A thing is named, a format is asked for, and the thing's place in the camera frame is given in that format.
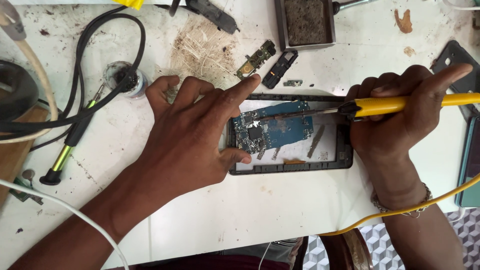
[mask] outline blue circuit board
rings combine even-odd
[[[258,119],[309,109],[307,102],[297,100],[241,113],[233,118],[238,147],[254,154],[310,138],[313,133],[311,116],[282,120]]]

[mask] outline workbench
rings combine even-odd
[[[232,15],[241,32],[223,37],[236,70],[245,54],[255,52],[267,39],[278,45],[273,0],[214,0]],[[27,31],[27,41],[43,63],[59,108],[70,94],[74,51],[82,28],[115,5],[18,6]],[[396,25],[410,10],[413,31],[404,34]],[[210,24],[204,18],[179,9],[174,18],[165,10],[145,5],[128,10],[145,25],[147,41],[140,69],[155,78],[173,64],[177,37],[186,24],[197,29]],[[297,63],[284,79],[302,79],[302,87],[279,84],[255,93],[315,94],[344,96],[348,89],[369,76],[384,72],[401,74],[412,64],[430,67],[451,39],[456,39],[478,59],[479,32],[472,28],[472,13],[454,11],[435,0],[376,1],[341,11],[335,16],[336,45],[300,51]],[[138,27],[126,20],[102,26],[92,37],[83,58],[87,98],[101,84],[108,63],[132,62],[139,44]],[[262,69],[264,76],[280,56],[277,52]],[[15,61],[32,72],[24,56],[0,32],[0,57]],[[201,71],[216,86],[229,87],[237,80],[216,77],[216,69]],[[23,169],[33,169],[33,187],[80,208],[101,192],[127,165],[140,155],[153,124],[147,99],[130,101],[116,97],[97,112],[63,170],[58,186],[45,186],[38,179],[51,167],[63,141],[31,153]],[[63,132],[58,128],[36,141],[46,141]],[[437,197],[456,187],[463,151],[466,122],[457,107],[441,111],[438,127],[410,151],[421,179]],[[227,175],[225,180],[180,196],[138,224],[120,243],[129,264],[175,258],[335,231],[360,218],[377,213],[370,203],[372,187],[355,155],[348,170]],[[50,201],[40,206],[10,196],[0,214],[0,269],[6,269],[32,245],[67,219],[71,213]],[[444,212],[456,211],[454,198],[439,203]],[[364,225],[381,223],[371,220]],[[114,253],[104,269],[120,266]]]

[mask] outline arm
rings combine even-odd
[[[352,144],[382,206],[398,210],[425,200],[427,191],[408,151],[435,129],[446,90],[471,70],[463,64],[432,75],[423,66],[411,66],[400,76],[387,73],[367,78],[350,89],[348,99],[410,95],[402,112],[352,123]],[[439,207],[432,205],[414,218],[417,215],[383,218],[406,269],[463,269],[461,243]]]
[[[142,154],[80,209],[117,243],[170,200],[219,183],[234,163],[252,160],[238,148],[219,152],[218,141],[226,122],[240,114],[238,106],[259,85],[260,77],[253,75],[226,91],[187,77],[170,105],[164,92],[178,83],[177,76],[164,76],[147,89],[155,124]],[[199,95],[205,96],[194,103]],[[73,215],[10,269],[100,269],[112,251],[96,229]]]

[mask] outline tiled floor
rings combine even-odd
[[[458,217],[457,213],[447,213],[449,220]],[[469,209],[465,216],[452,223],[464,246],[463,263],[467,270],[480,270],[480,208]],[[375,270],[405,270],[402,260],[392,246],[384,224],[360,228],[372,256]],[[328,255],[320,238],[311,235],[303,260],[303,270],[329,270]]]

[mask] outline bracelet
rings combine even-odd
[[[425,196],[425,199],[423,201],[421,201],[420,203],[424,203],[424,202],[427,202],[431,199],[433,199],[433,196],[432,196],[432,192],[430,191],[430,189],[427,187],[427,185],[422,182],[423,186],[425,187],[425,189],[427,190],[427,195]],[[370,200],[374,206],[376,206],[381,213],[385,213],[385,212],[388,212],[388,211],[391,211],[390,209],[386,208],[385,206],[381,205],[380,202],[378,201],[378,195],[375,193],[375,191],[373,192],[372,194],[372,198]],[[420,216],[420,212],[423,212],[425,211],[425,209],[427,208],[428,206],[426,207],[422,207],[420,209],[417,209],[415,210],[416,213],[418,213],[417,216],[412,216],[412,213],[411,212],[406,212],[406,213],[402,213],[402,215],[404,216],[411,216],[413,218],[418,218]]]

